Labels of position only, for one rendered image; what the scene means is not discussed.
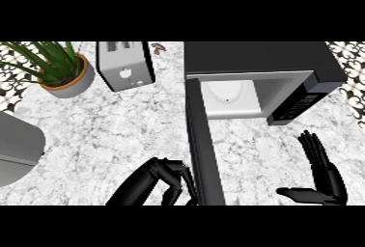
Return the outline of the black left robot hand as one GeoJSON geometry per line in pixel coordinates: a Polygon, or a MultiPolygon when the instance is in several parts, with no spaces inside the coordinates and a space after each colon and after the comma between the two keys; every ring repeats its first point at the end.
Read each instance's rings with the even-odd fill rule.
{"type": "Polygon", "coordinates": [[[171,206],[175,203],[183,192],[181,181],[184,181],[190,197],[186,204],[197,205],[189,168],[180,160],[158,159],[156,157],[152,157],[126,177],[104,204],[107,206],[141,206],[158,180],[168,184],[168,189],[162,194],[162,206],[171,206]]]}

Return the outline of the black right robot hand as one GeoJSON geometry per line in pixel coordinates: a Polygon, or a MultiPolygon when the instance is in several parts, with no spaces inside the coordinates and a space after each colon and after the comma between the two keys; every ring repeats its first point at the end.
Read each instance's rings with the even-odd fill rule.
{"type": "Polygon", "coordinates": [[[342,176],[327,158],[317,135],[304,131],[298,141],[310,164],[314,187],[279,187],[276,193],[288,197],[295,203],[344,206],[347,203],[347,192],[342,176]]]}

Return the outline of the black microwave door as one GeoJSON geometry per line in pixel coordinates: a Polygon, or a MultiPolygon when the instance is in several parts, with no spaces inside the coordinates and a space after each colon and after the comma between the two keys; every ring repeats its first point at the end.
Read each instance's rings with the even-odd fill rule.
{"type": "Polygon", "coordinates": [[[184,119],[197,204],[223,206],[223,186],[196,78],[184,80],[184,119]]]}

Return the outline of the black microwave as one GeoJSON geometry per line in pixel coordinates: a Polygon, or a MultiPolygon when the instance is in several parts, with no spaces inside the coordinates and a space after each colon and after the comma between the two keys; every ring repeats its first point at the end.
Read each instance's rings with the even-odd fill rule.
{"type": "Polygon", "coordinates": [[[194,121],[264,118],[285,125],[342,85],[322,41],[187,41],[186,112],[194,121]]]}

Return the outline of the grey rounded appliance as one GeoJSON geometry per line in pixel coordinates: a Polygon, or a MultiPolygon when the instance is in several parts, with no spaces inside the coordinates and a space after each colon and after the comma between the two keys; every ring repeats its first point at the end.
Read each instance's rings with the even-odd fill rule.
{"type": "Polygon", "coordinates": [[[42,130],[0,112],[0,187],[16,182],[32,170],[44,154],[42,130]]]}

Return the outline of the silver toaster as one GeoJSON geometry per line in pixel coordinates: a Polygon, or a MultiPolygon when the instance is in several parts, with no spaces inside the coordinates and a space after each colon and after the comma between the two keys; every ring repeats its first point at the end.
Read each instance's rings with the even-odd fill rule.
{"type": "Polygon", "coordinates": [[[95,50],[97,72],[112,92],[155,82],[146,41],[98,41],[95,50]]]}

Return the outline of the green potted plant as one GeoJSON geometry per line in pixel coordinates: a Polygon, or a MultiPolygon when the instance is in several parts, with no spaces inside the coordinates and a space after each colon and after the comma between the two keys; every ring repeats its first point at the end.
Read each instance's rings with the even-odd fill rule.
{"type": "Polygon", "coordinates": [[[33,53],[20,41],[0,41],[38,67],[29,69],[20,64],[0,61],[1,65],[16,68],[30,74],[36,80],[29,81],[57,98],[79,96],[94,81],[94,68],[85,56],[73,50],[67,41],[60,45],[57,41],[32,41],[33,53]]]}

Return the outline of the small brown object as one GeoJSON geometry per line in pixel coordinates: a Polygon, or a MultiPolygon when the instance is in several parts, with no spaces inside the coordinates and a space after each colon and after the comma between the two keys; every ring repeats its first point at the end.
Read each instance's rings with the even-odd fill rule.
{"type": "Polygon", "coordinates": [[[158,55],[160,51],[166,50],[165,46],[159,43],[153,43],[150,46],[153,48],[153,54],[155,55],[158,55]]]}

